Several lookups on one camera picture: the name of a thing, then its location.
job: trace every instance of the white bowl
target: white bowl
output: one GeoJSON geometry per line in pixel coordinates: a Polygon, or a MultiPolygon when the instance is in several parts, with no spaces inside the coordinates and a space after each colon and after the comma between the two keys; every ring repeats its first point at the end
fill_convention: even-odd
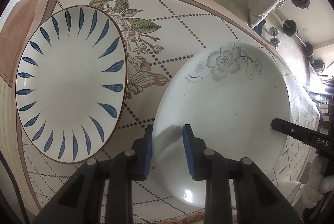
{"type": "Polygon", "coordinates": [[[32,143],[59,162],[81,162],[111,137],[127,83],[122,35],[103,11],[75,6],[47,19],[29,40],[16,104],[32,143]]]}
{"type": "Polygon", "coordinates": [[[268,55],[240,41],[206,48],[179,70],[159,105],[153,128],[159,178],[174,197],[203,208],[205,181],[189,174],[183,125],[225,158],[250,157],[267,174],[287,138],[271,129],[276,117],[289,120],[289,98],[268,55]]]}

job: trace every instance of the plate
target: plate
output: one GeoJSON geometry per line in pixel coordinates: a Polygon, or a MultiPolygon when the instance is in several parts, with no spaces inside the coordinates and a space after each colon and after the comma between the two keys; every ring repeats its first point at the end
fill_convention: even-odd
{"type": "MultiPolygon", "coordinates": [[[[156,171],[171,194],[205,206],[205,181],[188,171],[182,127],[225,158],[250,157],[267,174],[287,139],[271,129],[274,118],[290,119],[288,91],[273,62],[259,48],[236,41],[196,54],[176,74],[158,108],[153,128],[156,171]]],[[[235,201],[233,187],[232,201],[235,201]]]]}
{"type": "Polygon", "coordinates": [[[112,136],[125,100],[124,46],[114,21],[89,6],[59,11],[35,31],[19,62],[16,104],[41,153],[81,162],[112,136]]]}

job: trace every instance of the white glove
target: white glove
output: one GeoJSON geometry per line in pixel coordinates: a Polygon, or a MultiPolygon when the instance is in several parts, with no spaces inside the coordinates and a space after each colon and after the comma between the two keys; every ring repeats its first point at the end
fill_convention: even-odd
{"type": "Polygon", "coordinates": [[[334,191],[334,175],[324,178],[320,174],[321,168],[322,160],[317,155],[311,164],[309,180],[302,195],[302,202],[306,208],[315,207],[317,202],[322,199],[323,193],[334,191]]]}

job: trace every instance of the blue petal pattern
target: blue petal pattern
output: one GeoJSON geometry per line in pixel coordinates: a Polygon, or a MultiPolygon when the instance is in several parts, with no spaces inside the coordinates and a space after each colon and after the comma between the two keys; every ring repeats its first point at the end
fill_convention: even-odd
{"type": "Polygon", "coordinates": [[[121,60],[119,62],[114,63],[111,67],[109,67],[108,69],[102,71],[102,72],[117,72],[119,70],[121,70],[122,66],[124,64],[124,60],[121,60]]]}
{"type": "Polygon", "coordinates": [[[32,119],[30,119],[26,124],[24,124],[24,127],[30,127],[31,125],[33,125],[36,122],[39,114],[37,116],[33,117],[32,119]]]}
{"type": "Polygon", "coordinates": [[[42,26],[40,26],[40,31],[41,31],[41,34],[43,35],[43,37],[45,38],[46,41],[49,42],[50,46],[51,46],[51,43],[50,43],[50,37],[49,35],[47,34],[46,30],[44,30],[44,28],[42,26]]]}
{"type": "Polygon", "coordinates": [[[91,140],[86,132],[86,130],[81,126],[83,129],[83,132],[85,133],[85,138],[86,138],[86,147],[87,147],[87,153],[88,155],[91,153],[91,140]]]}
{"type": "Polygon", "coordinates": [[[51,147],[52,141],[53,141],[53,129],[52,129],[52,132],[51,132],[51,134],[50,134],[49,139],[48,139],[47,142],[45,143],[43,152],[46,152],[46,151],[49,150],[49,148],[51,147]]]}
{"type": "Polygon", "coordinates": [[[43,54],[43,52],[41,51],[41,49],[39,48],[39,46],[35,43],[35,42],[32,42],[32,41],[29,41],[30,42],[30,45],[35,49],[37,50],[39,53],[43,54]]]}
{"type": "Polygon", "coordinates": [[[92,118],[92,117],[90,117],[90,118],[94,122],[94,124],[97,128],[97,131],[99,132],[99,135],[101,137],[102,142],[104,142],[104,132],[103,132],[103,129],[102,129],[101,125],[94,118],[92,118]]]}
{"type": "Polygon", "coordinates": [[[63,141],[61,143],[61,148],[59,150],[59,154],[58,154],[58,160],[62,157],[63,153],[65,150],[65,135],[64,135],[64,131],[63,131],[63,141]]]}
{"type": "Polygon", "coordinates": [[[100,86],[108,88],[115,92],[121,92],[123,90],[123,84],[108,84],[108,85],[100,85],[100,86]]]}
{"type": "Polygon", "coordinates": [[[94,15],[93,15],[93,19],[91,20],[91,29],[88,33],[88,36],[87,36],[86,40],[91,35],[91,33],[94,31],[95,26],[96,26],[96,22],[97,22],[97,10],[95,10],[94,15]]]}
{"type": "Polygon", "coordinates": [[[65,19],[66,19],[68,34],[70,35],[70,29],[71,29],[72,20],[71,20],[71,14],[70,14],[70,12],[67,9],[65,11],[65,19]]]}
{"type": "Polygon", "coordinates": [[[59,25],[58,25],[58,22],[54,17],[52,17],[51,19],[52,19],[52,23],[53,23],[54,29],[56,30],[58,40],[59,40],[59,25]]]}
{"type": "Polygon", "coordinates": [[[114,41],[113,41],[113,43],[110,45],[110,47],[99,57],[99,58],[101,58],[101,57],[103,57],[103,56],[106,56],[106,55],[108,55],[108,54],[110,54],[110,53],[112,53],[116,48],[117,48],[117,46],[118,46],[118,40],[119,40],[120,38],[119,37],[117,37],[114,41]]]}
{"type": "Polygon", "coordinates": [[[108,114],[111,115],[113,118],[117,117],[117,111],[113,106],[105,103],[99,103],[99,105],[102,106],[103,109],[105,109],[108,112],[108,114]]]}
{"type": "Polygon", "coordinates": [[[22,57],[22,60],[23,60],[23,61],[26,61],[26,62],[29,63],[29,64],[38,66],[38,64],[37,64],[33,59],[31,59],[31,58],[29,58],[29,57],[22,57]]]}
{"type": "Polygon", "coordinates": [[[38,139],[41,136],[41,134],[44,130],[44,127],[45,127],[45,123],[46,123],[46,121],[44,122],[42,127],[38,130],[38,132],[34,135],[34,137],[32,138],[33,141],[35,141],[36,139],[38,139]]]}
{"type": "Polygon", "coordinates": [[[83,11],[82,7],[80,7],[80,12],[79,12],[79,31],[78,31],[78,35],[79,35],[79,32],[81,31],[82,25],[84,24],[84,20],[85,20],[84,11],[83,11]]]}
{"type": "Polygon", "coordinates": [[[19,111],[26,111],[26,110],[29,110],[31,107],[33,107],[35,105],[36,102],[33,102],[33,103],[30,103],[26,106],[23,106],[19,109],[19,111]]]}
{"type": "Polygon", "coordinates": [[[21,89],[19,91],[16,91],[16,94],[20,96],[24,96],[24,95],[28,95],[32,91],[34,91],[34,89],[21,89]]]}
{"type": "Polygon", "coordinates": [[[94,46],[99,43],[105,36],[106,36],[106,33],[108,32],[109,30],[109,19],[106,20],[106,24],[105,26],[103,27],[103,30],[101,32],[101,35],[99,37],[99,39],[96,41],[96,43],[94,44],[94,46]]]}
{"type": "Polygon", "coordinates": [[[76,155],[78,154],[78,142],[76,140],[76,136],[74,135],[74,132],[72,131],[72,134],[73,134],[73,161],[75,160],[76,158],[76,155]]]}
{"type": "Polygon", "coordinates": [[[19,75],[21,78],[34,78],[35,76],[33,75],[30,75],[29,73],[27,72],[20,72],[18,73],[17,75],[19,75]]]}

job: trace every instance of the plate with floral design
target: plate with floral design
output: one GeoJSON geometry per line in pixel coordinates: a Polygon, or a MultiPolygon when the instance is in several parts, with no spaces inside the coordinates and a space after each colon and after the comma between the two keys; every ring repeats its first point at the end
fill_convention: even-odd
{"type": "MultiPolygon", "coordinates": [[[[289,121],[290,105],[282,74],[259,48],[241,41],[206,48],[178,71],[158,108],[153,158],[163,185],[180,201],[205,206],[205,181],[188,171],[182,127],[225,158],[250,157],[267,175],[286,135],[271,129],[274,118],[289,121]]],[[[232,201],[235,201],[231,185],[232,201]]]]}
{"type": "Polygon", "coordinates": [[[90,6],[59,11],[35,31],[20,59],[23,129],[47,157],[84,161],[116,129],[126,86],[126,48],[114,20],[90,6]]]}

